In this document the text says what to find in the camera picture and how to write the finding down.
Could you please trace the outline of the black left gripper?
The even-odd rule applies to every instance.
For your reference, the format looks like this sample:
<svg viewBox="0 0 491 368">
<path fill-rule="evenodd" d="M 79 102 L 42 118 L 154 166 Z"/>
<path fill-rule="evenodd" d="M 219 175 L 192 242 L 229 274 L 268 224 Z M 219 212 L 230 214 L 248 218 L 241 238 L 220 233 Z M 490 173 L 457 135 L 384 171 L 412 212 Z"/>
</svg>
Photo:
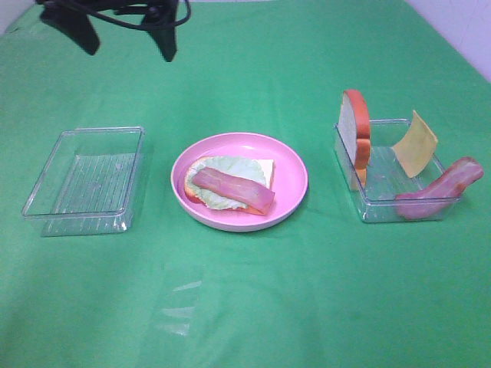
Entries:
<svg viewBox="0 0 491 368">
<path fill-rule="evenodd" d="M 100 40 L 87 14 L 111 10 L 115 15 L 145 15 L 141 25 L 153 39 L 163 59 L 171 62 L 176 54 L 176 10 L 178 1 L 36 1 L 44 5 L 40 19 L 70 38 L 89 55 L 95 55 Z"/>
</svg>

